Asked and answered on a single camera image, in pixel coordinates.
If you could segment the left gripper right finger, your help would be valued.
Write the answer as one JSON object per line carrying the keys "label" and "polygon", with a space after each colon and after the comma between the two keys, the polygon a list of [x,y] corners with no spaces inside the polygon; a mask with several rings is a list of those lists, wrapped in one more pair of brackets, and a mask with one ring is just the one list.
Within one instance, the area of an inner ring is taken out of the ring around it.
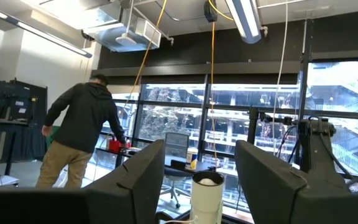
{"label": "left gripper right finger", "polygon": [[237,141],[235,161],[241,187],[256,223],[340,223],[349,192]]}

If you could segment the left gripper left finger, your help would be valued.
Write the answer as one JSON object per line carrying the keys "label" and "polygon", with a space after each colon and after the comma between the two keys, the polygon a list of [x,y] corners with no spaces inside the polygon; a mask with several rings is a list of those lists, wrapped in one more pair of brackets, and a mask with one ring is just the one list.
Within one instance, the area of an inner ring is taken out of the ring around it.
{"label": "left gripper left finger", "polygon": [[85,187],[91,224],[155,222],[165,167],[163,147],[163,140],[154,141]]}

